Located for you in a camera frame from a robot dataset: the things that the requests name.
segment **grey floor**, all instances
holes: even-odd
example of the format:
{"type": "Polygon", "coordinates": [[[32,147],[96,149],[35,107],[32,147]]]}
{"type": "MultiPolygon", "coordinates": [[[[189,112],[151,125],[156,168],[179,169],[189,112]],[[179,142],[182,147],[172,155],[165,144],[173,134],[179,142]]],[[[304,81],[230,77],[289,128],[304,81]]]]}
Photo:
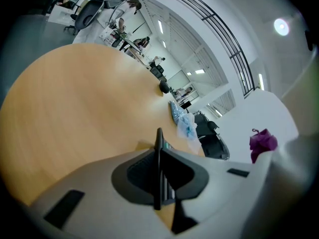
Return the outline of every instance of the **grey floor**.
{"type": "Polygon", "coordinates": [[[34,60],[58,47],[71,44],[75,36],[64,25],[47,22],[42,15],[18,18],[0,53],[0,106],[17,77],[34,60]]]}

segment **railing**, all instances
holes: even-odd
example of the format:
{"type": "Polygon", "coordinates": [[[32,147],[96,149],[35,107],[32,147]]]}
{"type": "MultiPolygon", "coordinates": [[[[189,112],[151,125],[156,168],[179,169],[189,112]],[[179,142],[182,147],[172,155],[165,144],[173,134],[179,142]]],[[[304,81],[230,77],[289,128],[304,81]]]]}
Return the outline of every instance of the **railing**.
{"type": "Polygon", "coordinates": [[[255,90],[246,56],[237,39],[217,13],[202,0],[178,0],[192,10],[215,34],[226,50],[240,81],[244,96],[255,90]]]}

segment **purple cloth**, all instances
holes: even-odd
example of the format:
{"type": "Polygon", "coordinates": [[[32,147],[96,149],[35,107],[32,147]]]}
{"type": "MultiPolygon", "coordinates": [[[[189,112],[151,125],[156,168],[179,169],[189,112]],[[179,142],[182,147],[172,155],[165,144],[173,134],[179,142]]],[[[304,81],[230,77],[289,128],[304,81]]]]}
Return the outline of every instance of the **purple cloth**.
{"type": "Polygon", "coordinates": [[[250,149],[251,152],[251,160],[253,164],[255,164],[258,156],[270,150],[275,150],[278,146],[277,139],[269,133],[267,129],[262,130],[259,132],[256,129],[253,129],[253,132],[257,132],[257,134],[250,137],[250,149]]]}

